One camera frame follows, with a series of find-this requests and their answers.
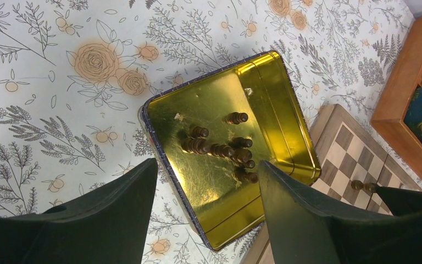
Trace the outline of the orange wooden compartment tray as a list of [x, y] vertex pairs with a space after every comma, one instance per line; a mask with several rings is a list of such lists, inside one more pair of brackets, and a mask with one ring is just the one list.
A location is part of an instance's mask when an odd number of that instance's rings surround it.
[[404, 122], [418, 85], [422, 85], [422, 17], [413, 23], [371, 118], [373, 128], [422, 180], [422, 143]]

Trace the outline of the dark chess piece in tin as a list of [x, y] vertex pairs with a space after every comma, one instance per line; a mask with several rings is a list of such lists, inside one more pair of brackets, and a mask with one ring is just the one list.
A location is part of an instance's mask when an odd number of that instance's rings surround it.
[[212, 144], [210, 152], [215, 157], [232, 157], [234, 155], [234, 149], [225, 144]]
[[231, 144], [235, 148], [249, 148], [252, 147], [253, 141], [245, 137], [235, 137], [232, 139]]
[[209, 136], [209, 130], [201, 126], [194, 126], [190, 129], [190, 137], [196, 138], [207, 138]]
[[234, 172], [234, 177], [240, 182], [249, 182], [255, 184], [258, 182], [258, 176], [254, 172], [248, 172], [243, 168], [238, 168]]

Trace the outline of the dark chess pawn in tin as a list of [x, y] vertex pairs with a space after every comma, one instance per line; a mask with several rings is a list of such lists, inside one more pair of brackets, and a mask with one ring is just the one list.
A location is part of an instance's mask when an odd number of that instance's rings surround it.
[[238, 125], [247, 122], [249, 119], [248, 114], [244, 112], [232, 112], [227, 115], [226, 121], [229, 124]]

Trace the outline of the wooden chessboard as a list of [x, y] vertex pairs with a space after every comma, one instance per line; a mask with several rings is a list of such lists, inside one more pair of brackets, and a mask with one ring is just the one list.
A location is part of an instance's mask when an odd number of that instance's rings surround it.
[[[398, 158], [388, 154], [372, 135], [372, 131], [366, 131], [340, 104], [321, 110], [310, 129], [321, 164], [321, 174], [312, 187], [350, 206], [392, 215], [378, 194], [354, 189], [352, 183], [376, 183], [378, 186], [414, 191], [422, 191], [422, 186], [404, 169], [406, 164], [399, 163]], [[355, 259], [350, 263], [422, 263], [422, 249], [411, 245], [406, 247], [409, 248], [399, 246], [372, 260]], [[240, 263], [274, 263], [265, 224]]]

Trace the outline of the dark chess pawn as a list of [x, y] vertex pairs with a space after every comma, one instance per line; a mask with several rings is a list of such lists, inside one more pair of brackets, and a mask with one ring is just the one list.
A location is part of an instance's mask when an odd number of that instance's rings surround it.
[[351, 188], [354, 190], [363, 190], [369, 193], [376, 193], [376, 188], [378, 185], [376, 183], [363, 183], [360, 180], [353, 180], [351, 182]]
[[249, 119], [248, 114], [244, 112], [232, 112], [227, 115], [226, 121], [229, 124], [238, 125], [247, 122]]

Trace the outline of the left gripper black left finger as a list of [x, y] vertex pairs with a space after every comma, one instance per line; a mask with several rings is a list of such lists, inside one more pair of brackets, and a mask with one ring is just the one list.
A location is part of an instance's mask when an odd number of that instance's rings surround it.
[[0, 263], [140, 263], [157, 175], [149, 158], [43, 213], [0, 218]]

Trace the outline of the gold tin box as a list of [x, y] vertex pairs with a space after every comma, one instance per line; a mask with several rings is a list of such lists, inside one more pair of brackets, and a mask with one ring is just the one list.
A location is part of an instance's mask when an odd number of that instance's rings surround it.
[[213, 251], [264, 221], [260, 161], [307, 185], [321, 172], [285, 60], [275, 50], [155, 95], [138, 115], [191, 227]]

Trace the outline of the floral tablecloth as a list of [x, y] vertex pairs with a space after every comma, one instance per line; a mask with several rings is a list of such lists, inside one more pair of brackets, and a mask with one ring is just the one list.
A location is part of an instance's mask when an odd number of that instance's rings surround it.
[[146, 100], [278, 51], [308, 124], [370, 118], [412, 22], [405, 1], [0, 1], [0, 217], [42, 213], [153, 156]]

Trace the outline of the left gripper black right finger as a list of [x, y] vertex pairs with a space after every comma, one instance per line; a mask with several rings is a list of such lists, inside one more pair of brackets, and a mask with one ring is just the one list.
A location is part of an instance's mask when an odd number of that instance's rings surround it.
[[323, 194], [268, 161], [258, 167], [276, 263], [422, 263], [422, 192], [374, 186], [381, 214]]

